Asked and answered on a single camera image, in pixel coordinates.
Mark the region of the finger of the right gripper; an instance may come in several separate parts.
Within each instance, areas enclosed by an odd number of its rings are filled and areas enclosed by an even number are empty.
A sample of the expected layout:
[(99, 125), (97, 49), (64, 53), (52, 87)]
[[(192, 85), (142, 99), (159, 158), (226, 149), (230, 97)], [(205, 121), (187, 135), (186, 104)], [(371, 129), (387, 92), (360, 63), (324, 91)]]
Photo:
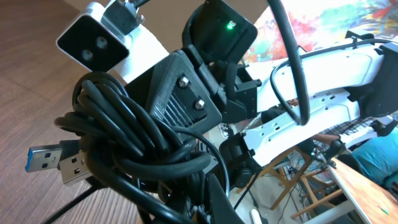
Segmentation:
[(184, 51), (157, 62), (125, 86), (131, 99), (169, 126), (209, 131), (221, 113)]

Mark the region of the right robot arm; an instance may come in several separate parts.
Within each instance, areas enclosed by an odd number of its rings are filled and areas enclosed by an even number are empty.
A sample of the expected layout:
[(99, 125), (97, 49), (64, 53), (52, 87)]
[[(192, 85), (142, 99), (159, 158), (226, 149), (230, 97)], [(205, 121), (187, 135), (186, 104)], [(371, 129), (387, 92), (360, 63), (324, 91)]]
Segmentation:
[(132, 61), (129, 95), (161, 123), (204, 133), (220, 122), (238, 122), (284, 104), (282, 115), (238, 136), (257, 166), (311, 134), (344, 121), (385, 117), (397, 109), (397, 44), (364, 39), (300, 55), (280, 1), (271, 8), (288, 42), (288, 60), (276, 67), (239, 59), (257, 30), (224, 1), (206, 1), (185, 24), (180, 50), (168, 53), (145, 27), (126, 37)]

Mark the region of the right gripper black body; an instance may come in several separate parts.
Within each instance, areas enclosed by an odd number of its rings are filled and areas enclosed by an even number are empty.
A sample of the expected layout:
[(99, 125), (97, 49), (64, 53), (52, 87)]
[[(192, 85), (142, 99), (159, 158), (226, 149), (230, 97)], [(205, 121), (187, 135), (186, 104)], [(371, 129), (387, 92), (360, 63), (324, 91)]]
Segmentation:
[(259, 79), (253, 79), (244, 65), (220, 60), (206, 61), (196, 47), (183, 48), (222, 115), (223, 123), (238, 123), (257, 116)]

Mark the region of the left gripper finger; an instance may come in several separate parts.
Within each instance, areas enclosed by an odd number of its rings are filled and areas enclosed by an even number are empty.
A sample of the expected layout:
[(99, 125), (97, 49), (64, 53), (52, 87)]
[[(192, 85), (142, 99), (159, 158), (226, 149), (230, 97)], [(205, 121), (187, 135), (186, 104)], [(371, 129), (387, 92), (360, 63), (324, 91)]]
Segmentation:
[(244, 224), (231, 206), (216, 175), (208, 175), (207, 189), (212, 224)]

